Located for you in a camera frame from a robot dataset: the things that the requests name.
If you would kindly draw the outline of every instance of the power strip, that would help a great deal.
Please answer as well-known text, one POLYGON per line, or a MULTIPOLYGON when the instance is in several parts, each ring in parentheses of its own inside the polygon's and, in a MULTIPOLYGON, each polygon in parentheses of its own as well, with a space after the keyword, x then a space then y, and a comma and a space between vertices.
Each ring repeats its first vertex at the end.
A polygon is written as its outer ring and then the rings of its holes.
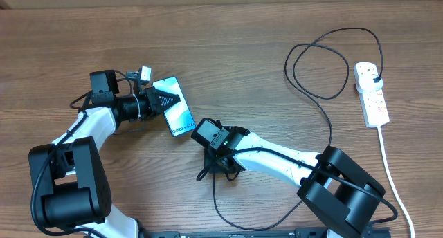
POLYGON ((388 109, 386 108, 386 101, 381 90, 383 80, 374 82, 374 78, 378 76, 377 66, 370 62, 359 62, 354 66, 355 85, 359 92, 361 109, 365 118, 366 127, 377 128, 380 140, 381 157, 385 167, 386 175, 388 176, 389 184, 394 192, 394 196, 398 201, 401 210, 408 220, 410 228, 410 237, 415 238, 415 231, 413 221, 410 218, 406 207, 400 199, 394 181, 390 175, 388 160, 386 158, 385 145, 383 135, 381 133, 381 126, 389 122, 388 109))

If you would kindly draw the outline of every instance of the white power strip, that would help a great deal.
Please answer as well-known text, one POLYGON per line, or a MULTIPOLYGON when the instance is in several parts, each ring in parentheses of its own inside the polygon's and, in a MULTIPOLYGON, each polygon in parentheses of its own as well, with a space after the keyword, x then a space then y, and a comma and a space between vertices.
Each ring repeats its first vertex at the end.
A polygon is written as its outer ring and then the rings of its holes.
POLYGON ((378 76, 377 66, 369 62, 359 62, 354 66, 355 85, 359 92, 361 109, 363 110, 363 116, 365 118, 366 127, 377 128, 380 140, 381 157, 383 158, 383 164, 385 167, 386 175, 388 176, 389 184, 394 192, 394 196, 398 201, 401 210, 408 220, 410 228, 410 237, 415 238, 415 231, 413 221, 409 216, 403 202, 400 199, 397 189, 395 188, 394 181, 390 175, 388 160, 386 159, 385 145, 383 142, 383 136, 381 133, 381 126, 389 122, 388 109, 386 108, 385 98, 383 91, 383 80, 374 82, 374 78, 378 76))

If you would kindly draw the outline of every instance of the smartphone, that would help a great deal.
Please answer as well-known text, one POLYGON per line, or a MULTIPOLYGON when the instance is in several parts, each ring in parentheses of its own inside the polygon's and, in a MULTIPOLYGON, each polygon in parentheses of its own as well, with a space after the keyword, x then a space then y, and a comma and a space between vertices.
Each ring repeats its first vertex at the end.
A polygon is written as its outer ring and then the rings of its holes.
POLYGON ((180 89, 179 81, 176 77, 169 77, 152 83, 152 86, 166 93, 180 96, 180 102, 174 104, 163 115, 168 124, 171 134, 176 137, 195 129, 195 122, 192 118, 188 104, 186 104, 183 92, 180 89))

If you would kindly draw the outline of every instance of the wooden table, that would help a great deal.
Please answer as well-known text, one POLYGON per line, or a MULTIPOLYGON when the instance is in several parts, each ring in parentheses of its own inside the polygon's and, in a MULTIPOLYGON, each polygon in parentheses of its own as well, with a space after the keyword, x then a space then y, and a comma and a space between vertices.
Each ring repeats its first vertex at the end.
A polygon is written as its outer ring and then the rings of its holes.
MULTIPOLYGON (((277 144, 321 152, 325 120, 285 82, 282 68, 295 44, 348 26, 369 28, 381 40, 392 176, 417 236, 441 237, 442 12, 441 1, 0 11, 0 237, 44 237, 30 218, 28 151, 73 123, 76 112, 68 104, 90 90, 90 72, 151 66, 153 80, 178 77, 196 122, 216 118, 277 144)), ((377 45, 365 32, 336 33, 321 43, 342 52, 351 67, 379 65, 377 45)), ((321 95, 337 92, 345 72, 343 60, 318 49, 298 67, 300 81, 321 95)), ((375 177, 400 211, 350 72, 339 97, 320 100, 334 127, 332 145, 375 177)), ((127 85, 120 88, 126 92, 127 85)), ((189 134, 172 138, 163 117, 148 127, 112 136, 100 150, 114 204, 153 231, 236 230, 215 213, 211 177, 195 181, 202 147, 189 134)), ((218 179, 219 208, 239 225, 270 225, 298 202, 294 188, 264 174, 218 179)), ((381 206, 375 217, 388 215, 381 206)), ((301 205, 276 230, 320 225, 301 205)), ((408 237, 402 213, 386 225, 393 237, 408 237)))

